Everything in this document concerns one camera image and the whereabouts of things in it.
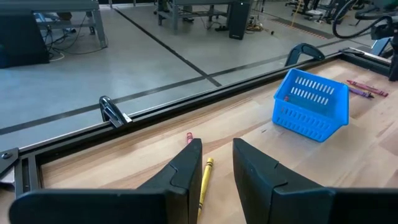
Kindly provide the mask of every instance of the floor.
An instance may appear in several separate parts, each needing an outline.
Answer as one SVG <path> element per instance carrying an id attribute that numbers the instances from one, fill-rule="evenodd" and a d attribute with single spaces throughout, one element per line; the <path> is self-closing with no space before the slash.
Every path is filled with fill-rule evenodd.
<path id="1" fill-rule="evenodd" d="M 373 44 L 369 35 L 353 40 L 321 39 L 271 21 L 292 19 L 292 8 L 283 2 L 267 2 L 265 13 L 260 13 L 263 26 L 274 35 L 247 34 L 242 41 L 229 39 L 227 32 L 207 30 L 206 18 L 196 18 L 193 24 L 180 21 L 175 34 L 170 21 L 157 25 L 154 9 L 150 4 L 102 6 L 107 49 L 65 54 L 64 59 L 46 65 L 1 70 L 0 91 L 6 97 L 0 111 L 0 151 L 102 122 L 98 98 L 103 95 L 131 114 L 282 68 L 290 49 L 302 42 L 317 46 L 324 54 Z M 74 14 L 73 19 L 80 21 L 83 16 Z M 226 22 L 223 18 L 217 21 Z M 317 24 L 301 15 L 295 22 L 331 34 L 329 24 Z M 366 25 L 349 26 L 355 22 L 352 16 L 345 19 L 339 32 L 352 33 Z M 59 47 L 70 46 L 77 35 L 69 52 L 98 50 L 96 36 L 88 29 Z"/>

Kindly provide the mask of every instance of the desk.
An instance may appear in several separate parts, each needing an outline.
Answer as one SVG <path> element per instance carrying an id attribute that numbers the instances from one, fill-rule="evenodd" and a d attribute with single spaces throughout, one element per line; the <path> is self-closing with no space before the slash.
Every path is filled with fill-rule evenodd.
<path id="1" fill-rule="evenodd" d="M 170 9 L 170 12 L 164 12 L 162 1 L 166 1 L 166 0 L 158 0 L 158 4 L 157 4 L 159 25 L 162 25 L 163 18 L 168 18 L 168 19 L 172 20 L 172 25 L 173 25 L 174 30 L 178 29 L 178 19 L 201 17 L 201 16 L 208 16 L 209 21 L 211 21 L 211 18 L 213 16 L 227 17 L 226 24 L 228 26 L 230 4 L 235 2 L 235 0 L 173 0 L 171 2 L 172 8 Z M 245 0 L 244 2 L 250 2 L 250 4 L 252 4 L 253 0 Z M 220 12 L 220 11 L 214 10 L 214 5 L 217 5 L 217 4 L 218 5 L 227 4 L 228 5 L 227 12 Z M 204 5 L 210 5 L 209 11 L 190 13 L 190 12 L 185 12 L 185 11 L 180 12 L 180 10 L 179 10 L 180 6 L 204 6 Z"/>
<path id="2" fill-rule="evenodd" d="M 202 139 L 203 161 L 208 157 L 215 160 L 199 223 L 245 223 L 234 183 L 233 138 L 243 138 L 289 169 L 325 186 L 398 187 L 398 83 L 338 57 L 297 67 L 339 82 L 352 79 L 372 83 L 390 95 L 376 96 L 373 100 L 350 95 L 349 125 L 319 143 L 272 123 L 273 95 L 281 81 L 268 82 L 44 164 L 41 167 L 43 186 L 135 189 L 179 153 L 185 147 L 186 133 L 192 132 Z M 264 77 L 268 77 L 267 80 L 278 75 L 283 77 L 284 72 L 276 71 Z M 257 83 L 260 78 L 253 78 L 251 82 L 257 80 Z M 69 150 L 78 147 L 83 145 L 71 146 Z M 0 214 L 5 214 L 12 197 L 11 193 L 0 193 L 3 209 Z"/>
<path id="3" fill-rule="evenodd" d="M 92 12 L 84 24 L 72 24 L 70 21 L 39 22 L 41 29 L 46 30 L 50 25 L 53 29 L 72 27 L 94 27 L 97 31 L 99 43 L 102 48 L 107 47 L 104 27 L 102 23 L 100 5 L 92 0 L 0 0 L 0 8 L 5 10 L 30 9 L 34 12 Z"/>

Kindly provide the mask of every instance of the red crayon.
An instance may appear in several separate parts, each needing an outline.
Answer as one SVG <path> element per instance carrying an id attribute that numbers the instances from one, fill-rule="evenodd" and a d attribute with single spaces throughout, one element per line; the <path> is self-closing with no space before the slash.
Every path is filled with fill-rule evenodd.
<path id="1" fill-rule="evenodd" d="M 187 133 L 187 144 L 190 144 L 193 140 L 193 135 L 192 133 Z"/>
<path id="2" fill-rule="evenodd" d="M 370 92 L 372 92 L 374 94 L 381 95 L 381 96 L 384 96 L 384 97 L 388 96 L 388 93 L 386 93 L 385 91 L 378 90 L 378 89 L 373 88 L 371 86 L 367 86 L 365 84 L 357 83 L 357 82 L 354 82 L 354 81 L 351 81 L 351 80 L 347 80 L 347 82 L 349 84 L 353 85 L 353 86 L 360 87 L 360 88 L 362 88 L 364 90 L 367 90 L 367 91 L 370 91 Z"/>

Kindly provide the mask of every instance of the yellow crayon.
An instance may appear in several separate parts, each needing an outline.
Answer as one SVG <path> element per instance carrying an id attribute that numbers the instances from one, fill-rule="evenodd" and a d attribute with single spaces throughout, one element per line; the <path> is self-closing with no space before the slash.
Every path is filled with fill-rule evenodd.
<path id="1" fill-rule="evenodd" d="M 201 214 L 203 202 L 205 201 L 205 195 L 206 195 L 207 185 L 209 184 L 211 168 L 213 167 L 213 161 L 214 160 L 212 158 L 207 159 L 205 166 L 205 173 L 203 174 L 203 179 L 201 180 L 198 219 Z"/>

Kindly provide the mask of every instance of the wooden table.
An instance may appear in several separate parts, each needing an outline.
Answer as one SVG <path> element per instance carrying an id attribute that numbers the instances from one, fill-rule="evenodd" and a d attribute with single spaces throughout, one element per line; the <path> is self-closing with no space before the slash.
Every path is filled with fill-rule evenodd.
<path id="1" fill-rule="evenodd" d="M 272 123 L 280 82 L 271 83 L 48 163 L 42 167 L 44 185 L 134 189 L 185 146 L 190 131 L 203 141 L 203 161 L 215 160 L 199 223 L 245 223 L 233 176 L 233 138 L 325 186 L 398 187 L 398 83 L 341 60 L 310 72 L 372 84 L 390 95 L 372 100 L 350 95 L 349 125 L 318 143 Z M 12 193 L 0 192 L 0 223 L 7 223 L 12 200 Z"/>

